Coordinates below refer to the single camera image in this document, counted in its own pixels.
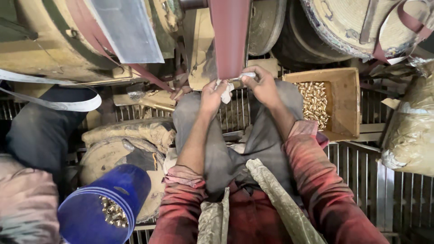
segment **polishing wheel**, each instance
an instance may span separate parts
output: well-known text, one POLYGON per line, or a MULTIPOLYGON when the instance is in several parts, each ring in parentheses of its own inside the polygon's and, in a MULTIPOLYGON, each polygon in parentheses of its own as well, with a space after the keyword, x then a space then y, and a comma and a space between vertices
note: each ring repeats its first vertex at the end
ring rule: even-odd
POLYGON ((249 55, 270 51, 279 38, 285 20, 286 0, 254 1, 250 19, 249 55))

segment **dark pants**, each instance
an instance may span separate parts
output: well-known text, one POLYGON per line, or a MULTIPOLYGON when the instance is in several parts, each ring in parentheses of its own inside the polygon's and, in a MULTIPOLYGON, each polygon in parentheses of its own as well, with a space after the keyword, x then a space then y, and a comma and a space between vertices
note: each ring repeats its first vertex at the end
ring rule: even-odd
MULTIPOLYGON (((303 98, 298 89, 289 82, 276 80, 277 89, 286 107, 297 120, 303 119, 303 98)), ((247 170, 248 159, 258 158, 274 174, 282 187, 301 203, 296 191, 296 185, 291 176, 288 158, 281 151, 283 140, 274 123, 270 111, 254 96, 251 102, 251 118, 253 130, 247 140, 244 154, 240 155, 228 148, 224 142, 220 122, 211 122, 205 145, 204 177, 209 201, 218 201, 224 188, 247 170)), ((198 92, 185 95, 178 103, 173 113, 173 121, 177 130, 176 149, 178 155, 184 146, 192 129, 195 117, 199 111, 201 96, 198 92)))
MULTIPOLYGON (((79 102, 91 99, 89 89, 53 86, 40 98, 51 102, 79 102)), ((87 112, 57 111, 30 102, 13 119, 6 135, 6 150, 25 167, 45 170, 56 184, 68 153, 68 138, 87 112)))

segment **man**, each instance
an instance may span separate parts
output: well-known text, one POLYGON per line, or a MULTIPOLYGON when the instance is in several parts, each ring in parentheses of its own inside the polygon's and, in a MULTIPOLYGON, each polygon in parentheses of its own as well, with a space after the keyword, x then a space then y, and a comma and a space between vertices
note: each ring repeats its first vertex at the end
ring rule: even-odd
POLYGON ((251 106, 253 129, 242 155, 226 147, 215 119, 227 81, 217 88, 216 81, 210 82, 201 96, 190 93, 179 102, 173 114, 179 157, 164 179, 165 195, 150 242, 196 243, 199 235, 201 243, 296 243, 300 233, 302 238, 320 241, 310 236, 310 230, 291 224, 306 221, 297 222, 304 216, 285 215, 288 210, 273 195, 283 188, 299 206, 304 205, 310 222, 328 243, 388 243, 355 204, 353 193, 328 161, 320 146, 327 140, 317 134, 317 123, 302 120, 302 97, 297 88, 274 81, 258 66, 243 72, 256 72, 259 81, 242 77, 256 97, 251 106), (249 161, 246 169, 246 161, 255 158, 259 166, 252 167, 249 161), (268 182, 277 180, 280 185, 271 184, 262 191, 258 184, 263 181, 253 180, 258 174, 252 170, 269 170, 275 179, 268 182), (223 208, 218 205, 214 212, 208 211, 212 204, 202 204, 205 199, 223 199, 223 208), (213 226, 214 230, 201 234, 213 226))

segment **man's left hand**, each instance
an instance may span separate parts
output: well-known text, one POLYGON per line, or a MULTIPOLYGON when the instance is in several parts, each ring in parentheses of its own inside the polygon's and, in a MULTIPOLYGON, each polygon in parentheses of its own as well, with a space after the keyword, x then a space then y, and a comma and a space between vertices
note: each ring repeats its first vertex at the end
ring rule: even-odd
POLYGON ((227 80, 222 80, 216 88, 217 80, 213 80, 203 87, 199 113, 214 119, 220 107, 221 95, 226 90, 227 83, 227 80))

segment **roll of sandpaper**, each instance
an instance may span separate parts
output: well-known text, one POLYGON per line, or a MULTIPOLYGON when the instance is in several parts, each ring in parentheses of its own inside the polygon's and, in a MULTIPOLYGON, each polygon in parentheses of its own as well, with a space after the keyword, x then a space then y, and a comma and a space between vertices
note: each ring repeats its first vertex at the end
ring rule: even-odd
POLYGON ((219 79, 237 78, 245 58, 250 0, 208 0, 219 79))

